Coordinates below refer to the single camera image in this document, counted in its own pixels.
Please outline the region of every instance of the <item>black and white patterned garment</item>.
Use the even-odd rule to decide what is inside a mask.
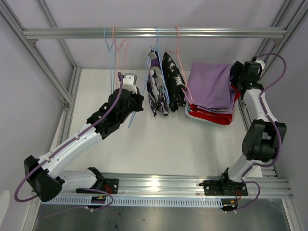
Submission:
[[[150,50],[150,67],[147,81],[147,90],[149,93],[149,103],[154,116],[157,115],[157,111],[161,112],[164,116],[168,115],[168,104],[166,95],[164,93],[164,79],[160,69],[159,57],[157,51]]]
[[[182,91],[182,89],[186,91],[186,86],[180,70],[167,52],[163,57],[162,68],[170,99],[169,107],[172,112],[175,112],[179,106],[184,107],[186,104],[184,101],[185,95]]]

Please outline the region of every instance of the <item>floor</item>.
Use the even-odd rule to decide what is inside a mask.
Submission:
[[[145,71],[128,70],[138,76],[142,87]],[[71,134],[104,104],[110,95],[109,70],[82,70]],[[191,121],[179,109],[169,116],[153,117],[145,91],[144,111],[130,117],[120,129],[91,147],[66,170],[96,167],[101,172],[220,176],[242,154],[246,134],[237,104],[229,126]],[[262,177],[256,168],[251,174]]]
[[[41,205],[33,231],[290,230],[282,202],[278,199],[259,199],[237,214],[224,214],[219,208],[112,206],[93,213],[83,208],[74,209],[44,218],[66,208],[65,205]]]

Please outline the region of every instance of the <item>purple cable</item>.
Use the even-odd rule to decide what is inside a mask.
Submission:
[[[275,55],[275,56],[279,57],[279,58],[283,61],[284,68],[283,68],[283,72],[282,72],[282,74],[279,76],[279,78],[276,79],[276,80],[275,80],[274,82],[272,82],[271,84],[269,84],[267,87],[265,87],[265,88],[263,89],[263,91],[262,91],[262,92],[260,93],[260,95],[259,95],[259,100],[260,100],[262,109],[264,110],[264,112],[265,112],[266,115],[268,114],[268,111],[266,110],[266,107],[265,107],[265,105],[264,105],[264,103],[263,103],[263,100],[262,100],[261,95],[262,95],[265,91],[267,91],[269,88],[271,88],[272,86],[274,86],[276,83],[278,83],[278,82],[282,79],[282,77],[284,76],[284,74],[285,74],[285,72],[286,72],[286,69],[287,69],[287,63],[286,63],[285,59],[284,59],[281,55],[279,55],[279,54],[276,54],[276,53],[266,53],[266,54],[258,55],[256,58],[262,57],[262,56],[267,56],[267,55]],[[261,187],[260,187],[260,185],[259,185],[256,181],[245,181],[245,180],[244,180],[244,177],[247,175],[247,173],[253,168],[253,166],[271,167],[271,166],[273,166],[273,165],[278,161],[278,159],[279,159],[280,156],[281,156],[282,139],[281,139],[280,132],[279,132],[279,130],[278,130],[277,125],[276,125],[275,122],[273,121],[273,119],[272,119],[269,115],[267,115],[266,117],[267,117],[267,119],[269,119],[269,121],[270,121],[270,122],[272,123],[272,125],[274,126],[274,129],[275,129],[276,134],[277,134],[277,137],[278,137],[277,155],[276,155],[276,158],[275,158],[271,163],[269,163],[269,164],[267,164],[267,165],[262,165],[262,164],[259,164],[259,163],[254,163],[254,164],[252,164],[251,166],[249,166],[249,168],[246,169],[246,171],[242,174],[243,182],[244,182],[245,184],[249,184],[249,183],[255,184],[255,185],[258,187],[258,193],[257,193],[256,197],[253,199],[252,202],[250,202],[249,204],[247,204],[247,205],[245,205],[245,206],[243,206],[243,207],[240,207],[240,208],[236,209],[236,211],[251,206],[254,202],[256,202],[256,200],[259,198],[260,193],[261,193]]]
[[[101,190],[97,190],[97,189],[86,189],[86,188],[82,188],[84,190],[88,190],[88,191],[92,191],[92,192],[98,192],[98,193],[102,193],[102,194],[106,194],[107,196],[109,196],[111,198],[111,202],[106,204],[106,205],[103,205],[99,208],[92,208],[91,210],[92,211],[97,211],[97,210],[101,210],[101,209],[104,209],[104,208],[107,208],[109,207],[113,202],[114,202],[114,198],[112,197],[111,194],[107,193],[107,192],[104,192],[104,191],[101,191]],[[50,215],[47,215],[47,216],[44,216],[44,218],[50,218],[50,217],[53,217],[53,216],[56,216],[56,215],[59,215],[61,213],[65,213],[67,211],[70,211],[70,210],[73,210],[73,209],[78,209],[78,208],[86,208],[86,209],[89,209],[87,207],[84,207],[84,206],[77,206],[77,207],[72,207],[72,208],[67,208],[67,209],[64,209],[60,212],[56,212],[56,213],[53,213],[53,214],[50,214]]]
[[[107,110],[107,112],[98,120],[96,121],[94,124],[92,124],[90,127],[86,128],[83,132],[81,132],[79,134],[79,136],[82,136],[83,134],[85,134],[88,130],[90,130],[92,127],[96,126],[97,124],[101,123],[102,120],[104,120],[107,115],[112,111],[112,109],[115,107],[116,103],[118,102],[119,98],[120,98],[120,95],[121,95],[121,92],[122,92],[122,88],[123,88],[123,76],[121,74],[121,72],[118,72],[117,73],[119,78],[120,78],[120,88],[119,88],[119,92],[115,98],[115,101],[114,103],[111,105],[111,107]],[[63,148],[67,147],[68,145],[70,145],[72,142],[74,142],[75,140],[77,140],[76,137],[74,137],[73,139],[71,139],[70,141],[68,141],[67,143],[63,144],[61,147],[59,147],[56,151],[54,151],[54,153],[52,153],[50,156],[49,156],[49,159],[53,158],[55,155],[57,155]],[[30,198],[27,198],[27,199],[19,199],[18,198],[18,193],[19,193],[19,190],[21,189],[21,187],[23,186],[23,184],[26,182],[26,180],[36,171],[38,170],[40,167],[42,167],[44,164],[47,163],[47,160],[44,160],[42,163],[40,163],[38,166],[36,166],[32,171],[30,171],[26,176],[25,178],[23,178],[23,180],[20,182],[20,184],[18,185],[17,189],[15,190],[15,193],[14,193],[14,199],[15,201],[17,202],[27,202],[27,201],[31,201],[33,200],[34,198],[37,197],[37,195],[35,196],[32,196]]]

